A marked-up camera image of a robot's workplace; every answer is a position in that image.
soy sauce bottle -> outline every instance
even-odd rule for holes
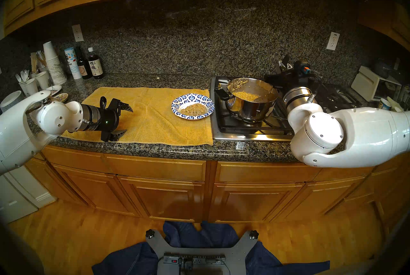
[[[85,60],[82,56],[81,48],[76,47],[75,52],[77,54],[77,65],[80,70],[81,76],[83,79],[90,79],[93,74],[91,73],[90,65],[88,60]]]
[[[94,48],[88,48],[88,63],[90,64],[91,73],[95,79],[101,79],[104,76],[103,68],[101,67],[100,57],[94,52]]]

small plate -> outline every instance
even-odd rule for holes
[[[187,106],[193,105],[195,103],[200,103],[206,106],[208,112],[198,116],[185,115],[179,112],[180,110],[185,109]],[[181,95],[180,97],[177,97],[174,101],[172,101],[171,110],[176,116],[179,116],[183,119],[199,120],[203,119],[204,117],[210,116],[215,110],[215,104],[210,98],[205,95],[189,93]]]
[[[54,98],[57,101],[60,101],[61,103],[64,103],[69,98],[69,95],[68,95],[68,93],[60,93],[59,95],[56,95]]]
[[[60,85],[53,85],[49,88],[47,88],[46,90],[50,90],[51,91],[51,96],[56,95],[60,90],[61,90],[62,86]]]

blue patterned bowl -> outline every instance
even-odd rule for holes
[[[195,103],[200,103],[202,105],[205,105],[206,108],[208,109],[208,112],[202,115],[198,115],[198,116],[190,116],[190,115],[179,113],[180,110],[185,109],[187,106],[193,105]],[[189,93],[189,94],[181,95],[180,97],[172,101],[171,110],[176,116],[182,117],[183,119],[200,120],[213,113],[213,111],[215,110],[215,104],[210,98],[208,98],[205,95]]]

yellow towel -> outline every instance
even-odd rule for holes
[[[211,118],[189,121],[171,111],[177,97],[198,93],[209,97],[208,90],[155,88],[98,88],[83,103],[100,106],[100,97],[107,98],[107,106],[116,98],[130,105],[134,113],[121,111],[117,130],[127,129],[120,143],[167,144],[174,146],[213,145]],[[64,132],[62,137],[80,141],[99,142],[101,132]]]

pot handle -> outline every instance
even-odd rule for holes
[[[227,93],[222,88],[215,88],[214,91],[221,98],[222,101],[227,101],[227,100],[232,99],[232,98],[235,97],[233,94]]]

